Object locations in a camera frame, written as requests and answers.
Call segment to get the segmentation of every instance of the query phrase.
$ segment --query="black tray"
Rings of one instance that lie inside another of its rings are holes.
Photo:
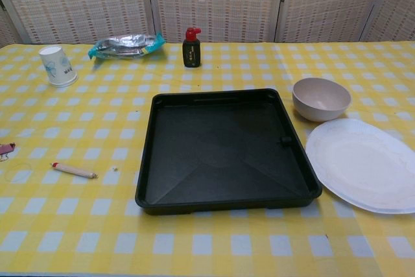
[[[147,213],[306,206],[321,192],[277,91],[153,98],[136,192]]]

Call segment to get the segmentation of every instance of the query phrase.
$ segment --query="white paper plate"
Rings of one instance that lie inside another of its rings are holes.
[[[415,212],[415,152],[356,119],[316,127],[306,152],[318,179],[345,201],[377,213]]]

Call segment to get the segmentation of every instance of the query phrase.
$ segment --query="bowl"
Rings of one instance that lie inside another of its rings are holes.
[[[292,89],[297,112],[311,121],[328,121],[340,116],[350,105],[349,91],[331,80],[305,78]]]

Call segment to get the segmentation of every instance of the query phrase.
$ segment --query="small rolling pin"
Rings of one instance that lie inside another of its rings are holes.
[[[70,165],[64,165],[62,163],[51,163],[52,167],[56,170],[71,173],[72,175],[83,176],[84,178],[97,178],[98,176],[94,172],[89,172],[83,169],[75,168]]]

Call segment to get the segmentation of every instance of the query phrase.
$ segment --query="black bottle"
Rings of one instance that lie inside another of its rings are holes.
[[[186,39],[183,42],[183,62],[185,67],[200,66],[200,41],[196,34],[201,32],[200,29],[189,27],[186,31]]]

